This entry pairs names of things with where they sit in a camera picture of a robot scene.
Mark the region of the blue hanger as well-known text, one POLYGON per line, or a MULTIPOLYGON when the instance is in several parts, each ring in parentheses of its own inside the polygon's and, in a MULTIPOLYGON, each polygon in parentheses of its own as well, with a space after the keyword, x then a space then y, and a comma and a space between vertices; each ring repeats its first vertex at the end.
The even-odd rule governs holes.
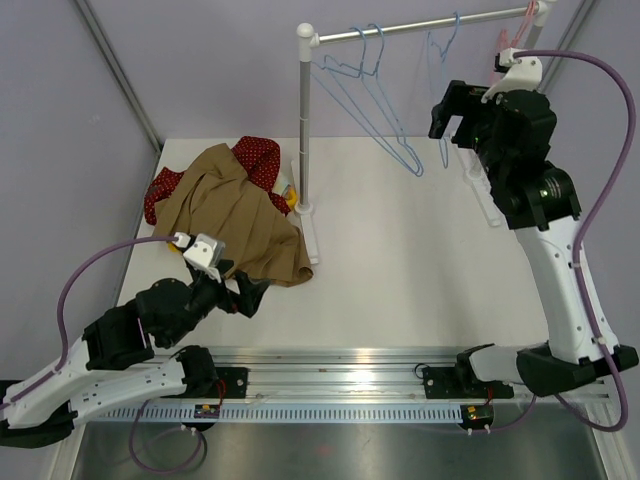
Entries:
POLYGON ((338 61, 334 56, 326 54, 321 63, 313 62, 320 71, 329 75, 345 98, 343 101, 333 93, 322 80, 313 74, 318 84, 326 93, 361 127, 361 129, 382 148, 393 160, 416 178, 424 175, 424 165, 418 153, 410 144, 406 129, 400 120, 384 85, 380 79, 380 66, 385 51, 385 37, 382 28, 377 24, 370 24, 375 32, 381 35, 380 46, 375 55, 375 62, 371 68, 366 66, 368 55, 368 40, 364 30, 352 27, 351 31, 361 41, 360 60, 357 65, 338 61), (382 117, 390 134, 384 134, 377 128, 371 115, 366 114, 349 90, 349 85, 362 86, 373 101, 376 112, 382 117))
POLYGON ((368 26, 378 38, 371 40, 365 29, 352 27, 360 41, 356 63, 326 54, 311 63, 311 78, 355 121, 363 133, 416 178, 423 176, 424 164, 412 146, 405 125, 387 95, 381 80, 381 63, 386 49, 383 29, 368 26))
POLYGON ((426 36, 427 75, 429 94, 433 104, 437 104, 448 85, 447 60, 460 25, 460 15, 454 13, 454 26, 451 35, 444 43, 439 43, 435 34, 429 31, 426 36))

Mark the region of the pink hanger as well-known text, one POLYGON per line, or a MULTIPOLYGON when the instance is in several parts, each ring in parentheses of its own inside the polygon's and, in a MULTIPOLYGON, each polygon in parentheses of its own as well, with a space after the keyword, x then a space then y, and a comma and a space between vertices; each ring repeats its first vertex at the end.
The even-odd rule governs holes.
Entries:
POLYGON ((535 24, 538 12, 538 2, 530 1, 527 5, 523 20, 511 40, 510 46, 518 48, 521 42, 524 42, 524 48, 533 48, 540 36, 541 28, 535 24))
POLYGON ((490 85, 495 83, 500 77, 495 67, 496 59, 499 57, 500 52, 508 47, 509 47, 508 30, 501 29, 496 40, 493 56, 491 57, 491 60, 490 60, 490 76, 489 76, 490 85))

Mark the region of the tan skirt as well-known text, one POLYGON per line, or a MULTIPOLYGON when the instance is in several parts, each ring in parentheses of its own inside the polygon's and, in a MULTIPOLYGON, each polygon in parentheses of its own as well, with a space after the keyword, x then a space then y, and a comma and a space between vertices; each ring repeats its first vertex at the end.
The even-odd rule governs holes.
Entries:
POLYGON ((235 271, 292 287, 312 279, 300 229, 254 185, 225 143, 200 153, 171 197, 156 205, 153 234, 206 234, 226 244, 235 271))

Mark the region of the floral pastel skirt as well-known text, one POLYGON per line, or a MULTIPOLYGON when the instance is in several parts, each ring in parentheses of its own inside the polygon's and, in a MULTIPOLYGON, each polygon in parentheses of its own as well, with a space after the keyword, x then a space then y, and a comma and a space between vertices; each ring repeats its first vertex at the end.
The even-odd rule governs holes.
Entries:
POLYGON ((278 173, 272 192, 282 197, 287 203, 295 204, 297 202, 296 190, 283 172, 278 173))

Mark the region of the red polka-dot skirt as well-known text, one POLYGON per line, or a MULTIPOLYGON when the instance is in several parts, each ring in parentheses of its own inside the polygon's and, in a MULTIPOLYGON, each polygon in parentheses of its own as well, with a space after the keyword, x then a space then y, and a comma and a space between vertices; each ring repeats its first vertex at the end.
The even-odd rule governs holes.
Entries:
MULTIPOLYGON (((276 177, 281 172, 280 146, 271 139, 243 136, 231 148, 231 152, 246 171, 248 179, 264 190, 273 205, 287 216, 291 210, 281 197, 272 192, 276 177)), ((163 167, 150 183, 143 200, 143 215, 147 224, 156 225, 156 205, 171 197, 184 174, 163 167)))

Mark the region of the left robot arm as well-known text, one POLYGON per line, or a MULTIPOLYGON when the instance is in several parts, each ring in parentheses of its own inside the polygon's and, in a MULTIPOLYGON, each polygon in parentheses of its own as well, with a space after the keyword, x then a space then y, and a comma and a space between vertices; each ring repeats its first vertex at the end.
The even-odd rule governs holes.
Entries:
POLYGON ((156 281, 84 329, 52 377, 4 381, 1 414, 4 447, 37 449, 66 439, 75 428, 121 406, 162 397, 198 398, 223 391, 209 350, 177 344, 211 311, 252 317, 268 279, 238 271, 239 287, 193 272, 186 284, 156 281))

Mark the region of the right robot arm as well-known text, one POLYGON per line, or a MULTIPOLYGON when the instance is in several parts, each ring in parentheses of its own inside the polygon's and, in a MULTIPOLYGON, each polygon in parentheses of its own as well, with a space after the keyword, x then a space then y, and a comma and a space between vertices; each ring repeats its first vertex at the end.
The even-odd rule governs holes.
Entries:
POLYGON ((479 158, 493 203, 529 262, 549 336, 537 346, 485 344, 459 353, 456 389, 476 396, 506 381, 547 397, 638 366, 636 349, 620 344, 597 300, 598 327, 589 323, 576 279, 586 256, 573 244, 581 206, 570 176, 547 159, 557 123, 547 97, 524 89, 490 96, 453 80, 432 110, 430 137, 441 137, 454 116, 461 122, 452 142, 479 158))

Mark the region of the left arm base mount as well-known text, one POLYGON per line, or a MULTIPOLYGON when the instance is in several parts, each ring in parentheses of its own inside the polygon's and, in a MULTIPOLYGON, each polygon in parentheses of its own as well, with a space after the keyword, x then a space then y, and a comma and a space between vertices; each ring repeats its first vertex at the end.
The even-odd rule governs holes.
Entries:
POLYGON ((249 369, 244 367, 217 367, 218 380, 202 393, 182 393, 172 398, 188 399, 245 399, 248 388, 249 369))

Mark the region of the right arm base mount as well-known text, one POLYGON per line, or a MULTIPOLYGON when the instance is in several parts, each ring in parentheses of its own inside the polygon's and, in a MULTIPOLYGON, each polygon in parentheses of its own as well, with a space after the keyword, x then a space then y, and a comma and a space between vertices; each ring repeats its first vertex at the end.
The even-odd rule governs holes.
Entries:
POLYGON ((514 397, 514 389, 500 381, 463 383, 454 367, 434 367, 420 363, 413 371, 429 400, 502 400, 514 397))

